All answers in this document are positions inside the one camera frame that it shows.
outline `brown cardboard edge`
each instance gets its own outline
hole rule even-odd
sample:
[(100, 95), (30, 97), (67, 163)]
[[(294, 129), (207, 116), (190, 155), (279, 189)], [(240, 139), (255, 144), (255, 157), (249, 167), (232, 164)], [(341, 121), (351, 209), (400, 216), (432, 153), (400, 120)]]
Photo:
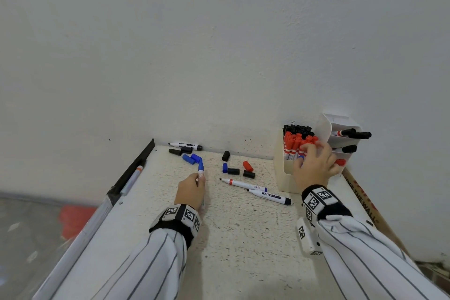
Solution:
[(392, 231), (389, 224), (385, 221), (383, 216), (381, 216), (380, 212), (377, 210), (377, 208), (374, 206), (370, 198), (366, 195), (363, 188), (358, 184), (358, 182), (353, 178), (350, 171), (345, 168), (342, 171), (342, 175), (346, 179), (348, 185), (353, 190), (354, 194), (356, 195), (358, 201), (360, 201), (361, 205), (363, 206), (365, 212), (369, 215), (372, 222), (374, 222), (375, 227), (384, 235), (386, 235), (392, 242), (397, 244), (397, 246), (403, 250), (409, 257), (411, 255), (406, 250), (404, 244), (402, 241), (397, 237), (397, 235)]

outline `blue marker cap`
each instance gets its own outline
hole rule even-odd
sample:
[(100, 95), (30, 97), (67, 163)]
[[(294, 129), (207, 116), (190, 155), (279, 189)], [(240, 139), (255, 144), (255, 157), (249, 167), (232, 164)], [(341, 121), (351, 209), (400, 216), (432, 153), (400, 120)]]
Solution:
[(199, 164), (200, 160), (202, 160), (202, 158), (196, 154), (191, 154), (191, 159), (194, 159), (197, 164)]
[(190, 163), (191, 165), (194, 165), (194, 164), (195, 164), (195, 160), (194, 160), (194, 159), (191, 159), (191, 157), (188, 156), (187, 154), (184, 154), (184, 155), (183, 155), (183, 160), (184, 160), (184, 161), (187, 161), (187, 162)]

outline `hand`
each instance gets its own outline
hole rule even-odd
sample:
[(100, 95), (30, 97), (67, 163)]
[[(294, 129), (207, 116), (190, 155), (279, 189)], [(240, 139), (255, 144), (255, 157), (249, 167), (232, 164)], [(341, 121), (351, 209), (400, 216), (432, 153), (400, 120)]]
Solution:
[(187, 204), (198, 211), (202, 205), (203, 197), (205, 197), (205, 181), (205, 176), (199, 178), (198, 173), (193, 173), (179, 182), (173, 204)]
[(320, 155), (317, 155), (317, 147), (313, 144), (305, 144), (301, 149), (307, 153), (304, 161), (299, 158), (294, 161), (293, 176), (295, 183), (301, 192), (307, 187), (318, 184), (324, 188), (328, 185), (328, 179), (339, 173), (340, 167), (335, 164), (336, 155), (329, 144), (316, 142), (323, 147)]

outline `striped sleeve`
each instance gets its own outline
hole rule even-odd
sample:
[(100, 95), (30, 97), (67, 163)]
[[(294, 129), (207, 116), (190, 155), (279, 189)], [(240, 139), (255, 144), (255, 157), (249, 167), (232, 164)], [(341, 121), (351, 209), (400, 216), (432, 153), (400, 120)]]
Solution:
[(172, 229), (145, 237), (92, 300), (173, 300), (186, 266), (186, 242)]
[(320, 247), (346, 300), (448, 300), (385, 235), (351, 216), (318, 222)]

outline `pen holder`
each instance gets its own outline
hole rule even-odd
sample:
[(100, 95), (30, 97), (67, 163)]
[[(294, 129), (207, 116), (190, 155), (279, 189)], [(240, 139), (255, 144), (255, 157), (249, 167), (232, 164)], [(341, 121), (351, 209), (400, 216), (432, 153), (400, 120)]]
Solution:
[[(316, 126), (312, 129), (319, 140), (323, 143), (328, 142), (331, 148), (340, 148), (348, 145), (357, 145), (360, 139), (350, 139), (344, 137), (331, 136), (331, 132), (340, 131), (348, 128), (355, 128), (361, 132), (361, 127), (348, 116), (321, 114)], [(337, 159), (345, 159), (347, 162), (352, 156), (351, 153), (335, 153)], [(277, 134), (274, 152), (274, 170), (277, 186), (280, 191), (300, 193), (292, 177), (294, 161), (284, 160), (284, 140), (283, 130)]]

